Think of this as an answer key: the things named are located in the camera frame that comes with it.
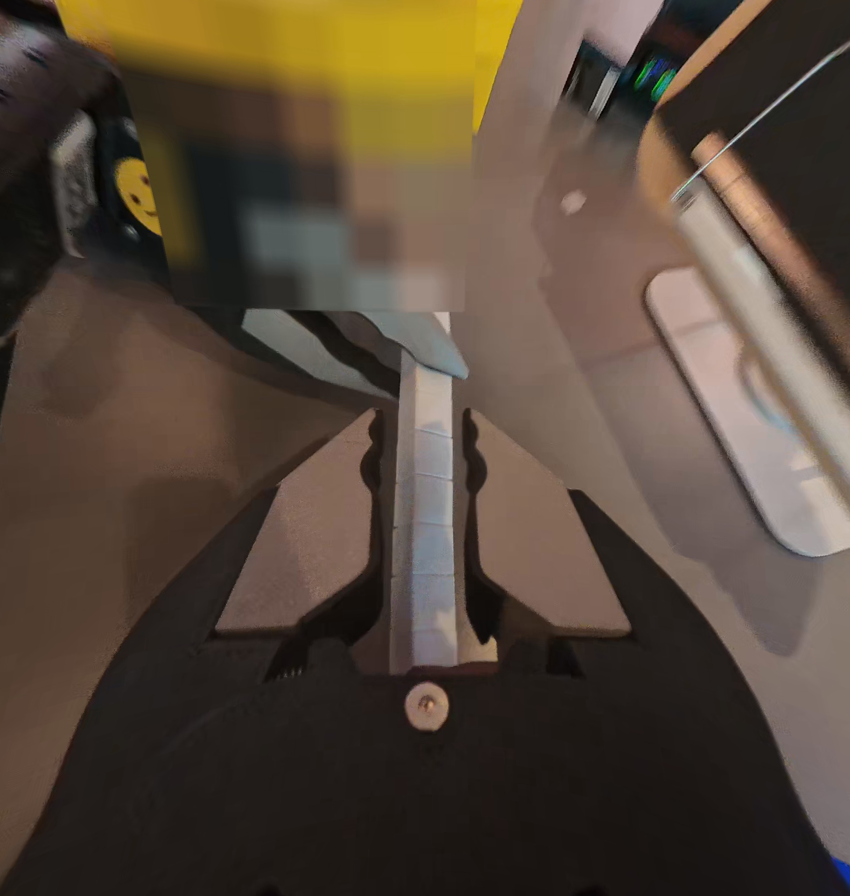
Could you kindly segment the white stand ledge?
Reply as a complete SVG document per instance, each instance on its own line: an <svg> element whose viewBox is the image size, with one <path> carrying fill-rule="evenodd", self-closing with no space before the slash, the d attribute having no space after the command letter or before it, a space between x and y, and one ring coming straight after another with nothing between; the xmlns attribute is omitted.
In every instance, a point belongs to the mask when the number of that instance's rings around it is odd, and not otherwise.
<svg viewBox="0 0 850 896"><path fill-rule="evenodd" d="M850 384L722 202L702 183L671 198L700 272L850 510Z"/></svg>

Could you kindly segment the white segmented bar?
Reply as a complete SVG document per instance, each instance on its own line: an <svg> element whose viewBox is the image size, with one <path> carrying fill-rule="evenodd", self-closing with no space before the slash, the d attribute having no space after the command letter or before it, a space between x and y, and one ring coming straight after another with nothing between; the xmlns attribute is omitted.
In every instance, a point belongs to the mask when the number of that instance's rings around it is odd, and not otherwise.
<svg viewBox="0 0 850 896"><path fill-rule="evenodd" d="M400 356L389 670L459 657L453 532L453 379Z"/></svg>

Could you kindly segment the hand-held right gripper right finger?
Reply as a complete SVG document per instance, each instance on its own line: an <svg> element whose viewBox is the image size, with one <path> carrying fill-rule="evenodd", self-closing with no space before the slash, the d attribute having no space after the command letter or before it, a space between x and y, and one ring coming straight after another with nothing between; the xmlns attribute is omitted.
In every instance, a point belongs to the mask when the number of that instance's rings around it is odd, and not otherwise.
<svg viewBox="0 0 850 896"><path fill-rule="evenodd" d="M632 631L564 482L475 409L463 415L465 608L481 644Z"/></svg>

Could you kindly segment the white stand base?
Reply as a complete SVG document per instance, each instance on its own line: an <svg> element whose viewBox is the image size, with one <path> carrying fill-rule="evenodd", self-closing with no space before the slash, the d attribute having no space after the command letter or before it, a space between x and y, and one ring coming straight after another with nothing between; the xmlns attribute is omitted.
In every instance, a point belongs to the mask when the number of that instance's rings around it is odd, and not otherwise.
<svg viewBox="0 0 850 896"><path fill-rule="evenodd" d="M794 554L850 549L850 510L693 267L670 268L644 305L768 532Z"/></svg>

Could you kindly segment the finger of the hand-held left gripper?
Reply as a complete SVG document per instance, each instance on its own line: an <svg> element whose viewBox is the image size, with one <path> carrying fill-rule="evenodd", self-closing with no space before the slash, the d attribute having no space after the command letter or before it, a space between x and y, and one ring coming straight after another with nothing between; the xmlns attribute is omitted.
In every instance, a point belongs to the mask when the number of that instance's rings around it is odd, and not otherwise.
<svg viewBox="0 0 850 896"><path fill-rule="evenodd" d="M400 373L401 357L465 380L469 368L449 331L433 312L328 311L327 319L358 349Z"/></svg>
<svg viewBox="0 0 850 896"><path fill-rule="evenodd" d="M397 400L399 373L319 312L246 311L241 330L305 375L379 399Z"/></svg>

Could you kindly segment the yellow storage bin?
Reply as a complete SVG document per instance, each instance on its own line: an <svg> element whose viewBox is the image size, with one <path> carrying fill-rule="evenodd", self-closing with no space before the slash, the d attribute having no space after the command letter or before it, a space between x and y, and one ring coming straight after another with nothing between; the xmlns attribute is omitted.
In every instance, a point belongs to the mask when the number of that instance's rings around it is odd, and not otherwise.
<svg viewBox="0 0 850 896"><path fill-rule="evenodd" d="M99 51L111 61L116 55L106 32L100 2L55 1L51 3L67 37ZM521 1L477 1L475 35L475 79L472 132L478 133L486 106L506 53Z"/></svg>

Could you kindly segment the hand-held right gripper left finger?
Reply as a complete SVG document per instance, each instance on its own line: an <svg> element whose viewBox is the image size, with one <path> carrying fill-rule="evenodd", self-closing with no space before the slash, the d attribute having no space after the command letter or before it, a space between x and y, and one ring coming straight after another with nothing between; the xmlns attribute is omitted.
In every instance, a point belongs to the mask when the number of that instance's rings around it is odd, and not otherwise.
<svg viewBox="0 0 850 896"><path fill-rule="evenodd" d="M367 410L279 483L218 636L355 644L371 630L384 603L383 423L381 412Z"/></svg>

